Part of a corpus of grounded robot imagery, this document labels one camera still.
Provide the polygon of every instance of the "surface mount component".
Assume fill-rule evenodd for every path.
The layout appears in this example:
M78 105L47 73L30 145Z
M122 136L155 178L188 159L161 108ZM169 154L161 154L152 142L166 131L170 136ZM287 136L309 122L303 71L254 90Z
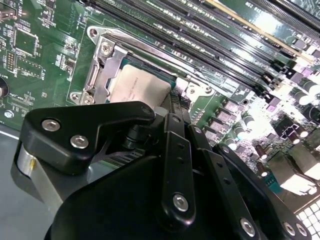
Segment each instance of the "surface mount component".
M316 184L300 174L291 160L283 152L278 152L268 162L276 181L280 187L297 195L314 194L317 191Z

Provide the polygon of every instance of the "chip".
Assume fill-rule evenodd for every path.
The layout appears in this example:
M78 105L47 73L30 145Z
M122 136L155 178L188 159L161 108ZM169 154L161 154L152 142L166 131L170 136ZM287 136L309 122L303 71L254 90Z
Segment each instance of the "chip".
M293 46L295 46L297 49L304 49L307 46L307 44L304 41L297 39Z
M212 128L216 132L220 132L224 128L224 124L219 119L214 118L212 123L210 124L210 128Z
M228 100L223 107L232 113L238 111L239 109L239 105L236 102L231 100Z
M222 108L220 108L219 111L220 112L218 113L216 118L220 119L223 122L228 122L231 118L231 114L227 110L222 109Z

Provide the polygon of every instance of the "black plastic arm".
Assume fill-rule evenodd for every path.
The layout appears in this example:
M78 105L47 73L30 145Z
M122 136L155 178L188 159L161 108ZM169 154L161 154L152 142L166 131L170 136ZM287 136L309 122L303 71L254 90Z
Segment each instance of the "black plastic arm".
M55 120L60 128L47 131L44 120ZM117 131L133 125L148 125L155 120L154 111L143 102L121 102L88 106L41 108L24 118L20 141L25 150L68 175L85 172L106 141ZM71 144L73 136L84 136L84 149Z

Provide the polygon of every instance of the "dimm slot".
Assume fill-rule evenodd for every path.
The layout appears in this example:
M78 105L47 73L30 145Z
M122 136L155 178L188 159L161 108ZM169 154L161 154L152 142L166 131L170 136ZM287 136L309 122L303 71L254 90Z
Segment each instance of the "dimm slot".
M250 0L250 1L260 6L264 10L268 11L269 13L273 14L284 23L287 23L288 25L292 26L294 29L308 36L314 41L318 42L320 40L319 32L309 27L308 25L304 24L300 20L296 19L295 17L285 12L284 10L274 5L273 3L269 2L268 0Z
M167 5L175 8L175 9L179 9L180 11L183 11L184 14L186 16L188 16L191 19L195 19L198 22L208 26L209 28L214 28L216 26L216 24L214 24L212 21L210 21L207 17L201 15L200 13L197 13L196 11L193 11L192 9L186 7L184 4L177 2L176 0L163 0L162 2L165 2ZM231 27L234 27L240 31L242 31L243 33L247 34L248 36L252 37L253 39L257 40L259 43L265 45L266 47L268 47L269 49L273 50L275 53L277 53L279 56L282 56L284 58L286 58L287 56L285 56L284 54L281 53L280 49L275 47L271 42L259 37L256 33L246 29L243 27L243 25L227 18L226 16L223 15L223 12L219 11L219 12L215 12L212 11L211 9L209 9L208 7L206 7L205 5L201 5L201 8L203 10L205 10L206 12L208 12L210 15L212 15L213 17L221 20L222 22L224 22L227 25L230 25Z
M290 12L297 19L320 32L320 20L289 0L271 0L278 7Z
M222 65L218 62L214 62L211 58L208 58L204 55L199 55L199 52L193 50L192 48L187 47L187 49L183 48L183 45L180 45L177 40L164 35L161 31L157 30L156 28L146 27L146 25L140 21L137 21L136 18L128 15L127 13L111 7L111 5L107 4L106 2L99 2L99 1L90 1L86 2L87 5L90 7L96 8L99 11L105 12L106 14L112 16L114 19L119 20L131 28L136 29L137 31L142 32L146 36L150 36L156 39L159 43L170 46L175 51L181 52L188 58L195 59L199 64L201 64L204 68L212 71L212 73L219 73L230 80L241 84L251 90L254 90L256 87L256 83L249 80L249 78L242 76L239 73L234 73L233 71L228 70L228 67Z
M149 13L154 11L154 9L148 9L148 8L145 8L145 9L148 10ZM183 19L183 17L180 14L178 14L176 11L174 11L170 7L166 8L166 9ZM171 23L173 22L170 18L168 18L166 16L163 16L163 19L166 20L166 22L171 22ZM209 33L211 35L215 35L215 32L211 31L209 28L203 26L202 24L199 24L198 22L194 22L194 21L189 21L189 22L192 23L192 24L195 24L196 26L198 26L201 29L205 30L207 33ZM213 52L214 55L216 55L217 57L219 57L221 59L225 59L225 60L231 62L232 64L238 66L239 68L242 68L244 71L250 73L255 78L260 78L260 76L265 72L260 67L258 67L256 65L254 65L253 63L241 58L239 55L237 55L237 54L235 54L235 53L233 53L231 51L228 51L228 50L226 50L224 48L221 48L221 45L219 45L218 43L212 41L208 37L204 37L203 35L199 34L199 32L196 32L196 31L194 31L194 30L192 30L190 28L186 28L185 30L182 30L181 32L182 33L183 32L187 32L188 35L191 35L191 37L193 37L194 39L199 40L200 42L202 42L205 45L209 45L210 50L211 50L211 52Z
M130 2L134 2L136 5L138 5L139 7L143 8L145 11L148 10L149 11L154 11L153 8L150 8L149 6L145 5L144 3L142 3L139 0L133 0ZM274 60L275 58L271 55L269 55L268 53L264 52L263 50L257 48L257 47L252 47L248 42L246 42L244 39L242 39L241 37L238 37L237 35L226 31L225 28L211 22L209 27L207 28L205 27L203 24L201 24L200 22L197 21L191 21L193 24L199 25L202 28L206 28L206 31L211 32L212 34L215 34L217 36L217 38L223 40L224 42L230 44L230 45L234 45L234 47L236 48L240 48L241 50L248 52L250 55L253 55L254 58L256 58L258 61L260 61L262 64L269 66L270 63L269 61Z

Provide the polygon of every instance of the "green circuit board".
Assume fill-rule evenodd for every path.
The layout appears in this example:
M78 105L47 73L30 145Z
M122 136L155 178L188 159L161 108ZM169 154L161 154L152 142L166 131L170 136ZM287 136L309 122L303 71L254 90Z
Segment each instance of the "green circuit board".
M0 99L0 122L15 129L20 129L23 117L26 113L36 108L47 108L57 106L74 105L69 99L70 91L81 91L89 71L90 59L94 53L95 45L86 35L88 26L106 26L118 28L131 35L149 43L157 45L156 39L146 36L136 28L131 27L124 21L115 19L111 15L104 14L101 11L94 10L91 7L85 7L78 2L69 0L4 0L2 1L2 9L13 9L16 11L16 17L12 19L2 20L0 23L0 77L2 77L9 86L8 97ZM159 14L166 15L163 8L155 3L156 1L141 1L149 8L158 11ZM178 1L180 4L185 3L190 10L188 1ZM223 0L226 6L236 11L240 16L245 17L248 21L254 22L259 19L260 11L255 8L248 7L247 1L231 1ZM117 1L105 1L104 4L116 6L122 12L133 16L137 21L148 23L150 27L157 28L161 22L155 21L146 15L142 15L141 11L128 8L125 4L117 4ZM188 26L188 19L177 20L177 24L185 24ZM218 18L210 18L212 24L228 30L235 36L246 40L251 40L253 47L259 48L262 52L272 56L275 59L288 61L285 57L273 51L267 45L254 44L250 36L242 31L228 25ZM228 38L210 37L203 31L196 29L203 37L210 39L215 44L223 46L227 51L233 52L244 59L253 63L253 65L262 70L268 69L264 66L255 50L245 52L243 48L238 47ZM163 34L172 35L169 30ZM285 23L277 23L273 31L273 36L281 41L291 44L296 38L296 32ZM167 53L174 55L176 52L170 45L162 46ZM214 55L210 52L205 53L210 56ZM186 62L192 62L196 67L203 67L201 63L186 58ZM234 65L227 60L221 60L225 66L234 68ZM242 77L247 77L250 81L259 82L254 75L243 69L238 70ZM204 67L203 73L207 80L227 91L227 96L233 99L245 99L248 95L252 95L251 90L245 86L234 82L228 76L224 76L212 69ZM191 110L197 112L198 109L204 109L209 99L199 99ZM4 112L11 110L14 117L6 118Z

